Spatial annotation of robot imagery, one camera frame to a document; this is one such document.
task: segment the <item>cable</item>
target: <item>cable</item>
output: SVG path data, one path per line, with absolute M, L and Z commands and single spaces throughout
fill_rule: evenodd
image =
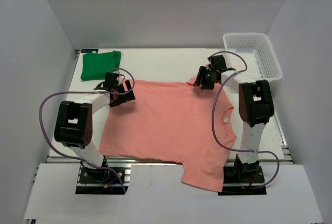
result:
M 123 79 L 122 79 L 122 81 L 120 82 L 120 84 L 122 84 L 122 83 L 123 83 L 123 81 L 126 79 L 126 76 L 125 76 L 125 75 L 123 75 L 123 74 L 119 74 L 119 76 L 123 76 Z
M 98 91 L 99 94 L 117 94 L 117 95 L 125 95 L 125 94 L 127 94 L 127 93 L 130 93 L 130 92 L 134 89 L 134 87 L 135 87 L 135 79 L 134 79 L 133 75 L 132 75 L 129 71 L 127 71 L 126 69 L 124 69 L 124 68 L 120 68 L 120 67 L 119 67 L 119 68 L 113 68 L 113 69 L 110 70 L 110 72 L 112 72 L 112 71 L 116 71 L 116 70 L 122 70 L 122 71 L 125 71 L 127 74 L 130 75 L 131 79 L 133 80 L 133 86 L 132 86 L 132 88 L 129 89 L 128 91 L 124 92 L 124 93 L 119 93 L 119 92 L 107 92 L 107 91 Z M 57 96 L 57 95 L 61 95 L 61 94 L 94 94 L 94 93 L 96 93 L 96 92 L 95 92 L 95 91 L 87 91 L 87 92 L 80 92 L 80 91 L 64 91 L 64 92 L 53 93 L 53 94 L 47 96 L 47 97 L 41 102 L 40 107 L 39 107 L 39 124 L 40 124 L 40 128 L 41 128 L 41 132 L 43 133 L 43 136 L 44 136 L 44 138 L 45 138 L 47 144 L 48 144 L 48 145 L 51 147 L 51 149 L 54 150 L 57 154 L 59 154 L 59 155 L 65 157 L 65 158 L 70 158 L 70 159 L 75 159 L 75 160 L 81 161 L 81 162 L 86 163 L 87 165 L 89 165 L 89 166 L 91 166 L 91 167 L 93 167 L 93 168 L 95 168 L 95 169 L 99 169 L 99 170 L 110 170 L 110 171 L 112 171 L 112 172 L 116 175 L 116 177 L 119 179 L 119 181 L 120 181 L 120 183 L 121 183 L 121 186 L 122 186 L 122 188 L 123 188 L 124 193 L 126 193 L 126 189 L 125 189 L 125 187 L 124 187 L 124 185 L 123 185 L 123 182 L 122 182 L 121 178 L 118 176 L 118 173 L 117 173 L 115 170 L 113 170 L 113 169 L 110 168 L 110 167 L 100 167 L 100 166 L 96 166 L 96 165 L 94 165 L 94 164 L 89 163 L 88 161 L 86 161 L 86 160 L 83 159 L 83 158 L 72 157 L 72 156 L 66 155 L 66 154 L 64 154 L 64 153 L 62 153 L 62 152 L 60 152 L 60 151 L 58 151 L 58 150 L 53 146 L 53 144 L 52 144 L 52 142 L 50 141 L 50 139 L 48 138 L 47 133 L 46 133 L 46 130 L 45 130 L 45 127 L 44 127 L 43 116 L 42 116 L 42 113 L 43 113 L 43 106 L 45 105 L 45 103 L 46 103 L 50 98 L 52 98 L 52 97 L 54 97 L 54 96 Z
M 235 72 L 234 74 L 230 75 L 225 81 L 224 83 L 222 83 L 221 87 L 219 88 L 218 92 L 217 92 L 217 95 L 216 95 L 216 98 L 214 99 L 214 102 L 213 102 L 213 107 L 212 107 L 212 134 L 213 134 L 213 137 L 214 139 L 216 140 L 216 142 L 221 146 L 223 147 L 224 149 L 226 150 L 230 150 L 230 151 L 235 151 L 235 152 L 251 152 L 251 153 L 258 153 L 258 154 L 262 154 L 262 153 L 269 153 L 271 155 L 273 155 L 276 159 L 276 171 L 275 171 L 275 174 L 272 176 L 272 178 L 267 182 L 267 183 L 264 183 L 262 185 L 259 185 L 259 186 L 256 186 L 256 187 L 252 187 L 252 189 L 259 189 L 259 188 L 262 188 L 262 187 L 265 187 L 266 185 L 270 184 L 274 179 L 275 177 L 277 176 L 278 172 L 279 172 L 279 167 L 280 167 L 280 161 L 279 161 L 279 158 L 277 157 L 277 155 L 275 153 L 273 153 L 272 151 L 269 151 L 269 150 L 263 150 L 263 151 L 254 151 L 254 150 L 241 150 L 241 149 L 233 149 L 233 148 L 229 148 L 225 145 L 223 145 L 217 138 L 217 135 L 216 135 L 216 131 L 215 131 L 215 127 L 214 127 L 214 114 L 215 114 L 215 110 L 216 110 L 216 105 L 217 105 L 217 101 L 218 101 L 218 98 L 219 98 L 219 95 L 220 93 L 222 92 L 222 89 L 224 87 L 224 85 L 231 79 L 233 78 L 235 75 L 237 75 L 238 73 L 242 73 L 244 71 L 246 71 L 248 69 L 248 65 L 247 63 L 245 62 L 245 60 L 238 54 L 234 53 L 234 52 L 231 52 L 231 51 L 226 51 L 226 50 L 223 50 L 223 51 L 219 51 L 219 52 L 216 52 L 214 53 L 213 55 L 211 55 L 210 57 L 216 55 L 216 54 L 220 54 L 220 53 L 229 53 L 229 54 L 233 54 L 235 56 L 237 56 L 238 58 L 240 58 L 243 63 L 244 63 L 244 66 L 245 66 L 245 69 L 243 70 L 240 70 L 238 72 Z

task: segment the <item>t-shirt sleeve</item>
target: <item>t-shirt sleeve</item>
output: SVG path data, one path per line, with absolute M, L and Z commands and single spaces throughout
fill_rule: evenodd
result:
M 221 192 L 224 182 L 224 166 L 207 156 L 192 157 L 182 162 L 184 173 L 181 182 L 194 187 Z

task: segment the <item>white panel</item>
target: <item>white panel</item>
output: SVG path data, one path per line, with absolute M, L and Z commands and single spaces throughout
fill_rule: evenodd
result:
M 195 76 L 201 65 L 205 65 L 208 60 L 207 57 L 220 49 L 116 49 L 121 51 L 121 67 L 130 71 L 134 78 L 151 81 L 182 81 L 186 82 L 191 77 Z M 99 49 L 99 53 L 111 52 L 113 49 Z M 83 67 L 83 55 L 80 54 L 77 66 L 75 68 L 74 76 L 70 86 L 70 91 L 89 91 L 92 90 L 100 81 L 82 81 L 80 75 Z M 225 87 L 225 92 L 234 106 L 234 111 L 231 115 L 231 123 L 235 134 L 237 135 L 234 144 L 235 149 L 239 149 L 242 140 L 243 121 L 239 114 L 239 95 L 228 87 Z M 75 101 L 82 98 L 83 95 L 70 94 L 67 97 L 69 101 Z M 92 141 L 99 147 L 102 132 L 108 116 L 109 107 L 106 106 L 93 115 L 93 136 Z M 270 119 L 266 128 L 264 129 L 262 140 L 260 143 L 260 150 L 271 150 L 276 155 L 283 159 L 283 152 L 281 149 L 282 137 L 278 132 L 277 123 L 273 118 Z M 76 156 L 69 148 L 64 147 L 61 143 L 53 139 L 53 145 L 61 152 Z M 50 152 L 50 156 L 59 157 L 54 151 Z M 229 158 L 235 159 L 236 153 L 231 152 Z M 275 158 L 270 154 L 259 154 L 260 159 L 274 160 Z
M 293 158 L 332 223 L 332 0 L 285 0 L 269 32 L 284 78 L 274 102 Z
M 47 0 L 0 0 L 0 9 L 0 216 L 1 223 L 21 223 L 48 150 L 38 108 L 67 88 L 75 52 Z M 45 107 L 49 134 L 58 102 Z
M 75 48 L 219 47 L 266 33 L 284 0 L 49 0 Z
M 126 195 L 75 195 L 78 169 L 41 164 L 25 218 L 68 224 L 322 221 L 302 165 L 282 165 L 267 195 L 227 197 L 182 184 L 179 165 L 132 166 Z M 266 179 L 274 170 L 275 165 L 263 166 Z

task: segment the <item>robotic arm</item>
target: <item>robotic arm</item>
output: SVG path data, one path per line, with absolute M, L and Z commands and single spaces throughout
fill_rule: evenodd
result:
M 127 90 L 131 89 L 130 82 L 125 81 Z M 107 160 L 96 148 L 92 139 L 92 115 L 104 106 L 120 105 L 135 99 L 133 91 L 125 95 L 98 94 L 98 92 L 121 92 L 125 89 L 119 83 L 119 74 L 106 73 L 105 81 L 96 88 L 96 94 L 89 94 L 77 101 L 63 101 L 60 103 L 54 139 L 71 149 L 80 158 L 89 163 L 107 167 Z M 97 170 L 84 164 L 85 171 L 96 181 L 105 182 L 108 170 Z
M 201 66 L 193 86 L 212 90 L 214 83 L 224 83 L 234 68 L 227 68 L 223 55 L 209 57 L 209 65 Z M 270 117 L 274 115 L 274 106 L 269 83 L 266 80 L 253 80 L 242 74 L 233 76 L 227 86 L 239 94 L 239 113 L 243 120 L 241 150 L 259 150 L 261 135 Z M 240 180 L 245 180 L 258 172 L 258 154 L 239 152 L 234 169 Z

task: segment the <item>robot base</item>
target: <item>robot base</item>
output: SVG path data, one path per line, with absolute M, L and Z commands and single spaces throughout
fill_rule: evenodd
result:
M 113 167 L 122 181 L 125 181 L 125 168 L 124 167 Z M 109 172 L 107 177 L 100 181 L 100 177 L 96 177 L 94 173 L 96 170 L 89 169 L 86 167 L 81 168 L 79 174 L 79 185 L 76 186 L 75 194 L 124 194 L 123 189 L 114 175 L 113 172 Z M 108 184 L 110 181 L 114 180 L 109 187 L 104 188 L 104 185 Z

